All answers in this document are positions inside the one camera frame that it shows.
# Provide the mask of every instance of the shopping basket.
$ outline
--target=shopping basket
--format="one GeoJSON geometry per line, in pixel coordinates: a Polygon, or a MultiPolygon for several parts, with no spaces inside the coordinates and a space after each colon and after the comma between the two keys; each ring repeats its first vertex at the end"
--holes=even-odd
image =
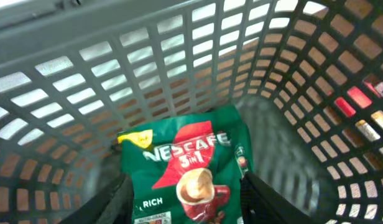
{"type": "Polygon", "coordinates": [[[119,131],[226,103],[299,210],[383,221],[383,1],[85,0],[0,11],[0,223],[58,223],[119,131]]]}

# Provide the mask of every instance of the red mug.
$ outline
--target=red mug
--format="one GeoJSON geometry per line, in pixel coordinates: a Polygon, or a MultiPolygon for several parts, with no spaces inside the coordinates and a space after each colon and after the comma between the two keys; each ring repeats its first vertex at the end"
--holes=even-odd
{"type": "Polygon", "coordinates": [[[205,168],[198,168],[186,172],[177,184],[177,197],[182,204],[186,215],[194,221],[208,221],[216,216],[216,209],[226,205],[230,198],[230,188],[226,185],[213,185],[212,173],[205,168]],[[190,196],[184,194],[185,184],[190,180],[191,172],[200,172],[209,175],[212,194],[203,200],[193,201],[190,196]]]}

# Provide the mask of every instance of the yellow label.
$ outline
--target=yellow label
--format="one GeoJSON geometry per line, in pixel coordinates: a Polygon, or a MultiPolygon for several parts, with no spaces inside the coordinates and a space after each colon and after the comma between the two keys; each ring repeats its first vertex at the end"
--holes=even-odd
{"type": "Polygon", "coordinates": [[[150,129],[150,130],[141,131],[139,133],[125,134],[125,135],[119,136],[117,140],[119,144],[122,143],[123,140],[130,140],[135,145],[146,149],[152,144],[153,130],[150,129]]]}

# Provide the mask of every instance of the green packet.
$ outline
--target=green packet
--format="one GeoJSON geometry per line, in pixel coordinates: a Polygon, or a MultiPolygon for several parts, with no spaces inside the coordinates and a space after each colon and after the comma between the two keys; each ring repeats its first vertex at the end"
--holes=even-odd
{"type": "Polygon", "coordinates": [[[118,142],[134,186],[133,223],[243,223],[239,180],[253,164],[234,106],[143,124],[118,142]]]}

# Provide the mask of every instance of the cup handle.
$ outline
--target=cup handle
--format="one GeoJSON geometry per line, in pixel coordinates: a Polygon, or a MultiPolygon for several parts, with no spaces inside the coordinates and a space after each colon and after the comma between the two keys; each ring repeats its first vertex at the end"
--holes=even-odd
{"type": "Polygon", "coordinates": [[[230,198],[230,188],[226,185],[215,185],[214,189],[218,206],[226,205],[230,198]]]}

